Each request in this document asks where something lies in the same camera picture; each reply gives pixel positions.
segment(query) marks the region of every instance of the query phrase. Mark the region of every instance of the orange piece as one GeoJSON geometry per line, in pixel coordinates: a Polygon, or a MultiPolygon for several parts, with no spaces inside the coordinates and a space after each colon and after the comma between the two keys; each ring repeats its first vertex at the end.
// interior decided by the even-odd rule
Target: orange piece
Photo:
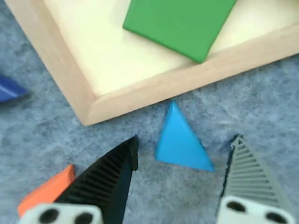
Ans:
{"type": "Polygon", "coordinates": [[[39,203],[52,203],[74,181],[74,166],[69,165],[63,171],[43,183],[21,200],[18,206],[19,216],[39,203]]]}

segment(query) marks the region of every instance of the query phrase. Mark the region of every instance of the light blue triangle piece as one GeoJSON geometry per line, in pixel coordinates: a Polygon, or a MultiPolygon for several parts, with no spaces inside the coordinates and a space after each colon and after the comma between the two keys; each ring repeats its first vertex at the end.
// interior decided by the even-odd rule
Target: light blue triangle piece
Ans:
{"type": "Polygon", "coordinates": [[[175,101],[171,103],[162,129],[156,149],[156,159],[190,168],[214,171],[211,160],[175,101]]]}

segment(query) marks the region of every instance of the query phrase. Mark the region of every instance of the triangular block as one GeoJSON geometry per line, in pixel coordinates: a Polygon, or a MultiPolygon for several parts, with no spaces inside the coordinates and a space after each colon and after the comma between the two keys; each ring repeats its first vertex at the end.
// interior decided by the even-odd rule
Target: triangular block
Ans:
{"type": "Polygon", "coordinates": [[[0,74],[0,102],[22,97],[26,93],[26,89],[10,78],[0,74]]]}
{"type": "Polygon", "coordinates": [[[43,183],[21,200],[18,206],[19,216],[40,203],[52,203],[73,182],[75,178],[73,165],[67,166],[63,171],[43,183]]]}
{"type": "Polygon", "coordinates": [[[162,129],[156,149],[156,159],[190,168],[214,171],[211,160],[174,101],[162,129]]]}
{"type": "Polygon", "coordinates": [[[135,136],[99,158],[56,200],[99,207],[105,224],[121,224],[132,172],[138,168],[135,136]]]}

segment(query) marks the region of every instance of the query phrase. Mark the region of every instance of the dark blue piece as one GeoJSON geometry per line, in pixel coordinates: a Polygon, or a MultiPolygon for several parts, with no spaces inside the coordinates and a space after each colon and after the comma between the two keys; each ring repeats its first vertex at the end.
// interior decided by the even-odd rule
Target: dark blue piece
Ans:
{"type": "Polygon", "coordinates": [[[26,93],[26,89],[10,78],[0,74],[0,102],[22,97],[26,93]]]}

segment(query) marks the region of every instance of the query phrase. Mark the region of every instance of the wooden tray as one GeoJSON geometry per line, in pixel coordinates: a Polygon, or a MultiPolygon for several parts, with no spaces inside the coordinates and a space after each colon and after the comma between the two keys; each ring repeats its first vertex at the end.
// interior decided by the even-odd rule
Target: wooden tray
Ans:
{"type": "Polygon", "coordinates": [[[5,0],[90,125],[299,53],[299,0],[238,0],[194,64],[122,29],[130,0],[5,0]]]}

